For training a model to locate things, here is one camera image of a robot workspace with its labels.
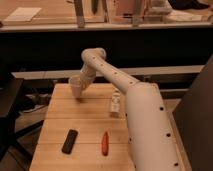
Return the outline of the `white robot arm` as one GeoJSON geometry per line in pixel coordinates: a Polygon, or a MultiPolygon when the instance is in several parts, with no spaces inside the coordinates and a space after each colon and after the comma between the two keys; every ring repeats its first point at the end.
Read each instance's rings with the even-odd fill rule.
{"type": "Polygon", "coordinates": [[[125,95],[125,114],[135,171],[182,171],[175,137],[157,86],[142,82],[105,61],[103,48],[81,53],[82,77],[92,83],[96,72],[125,95]]]}

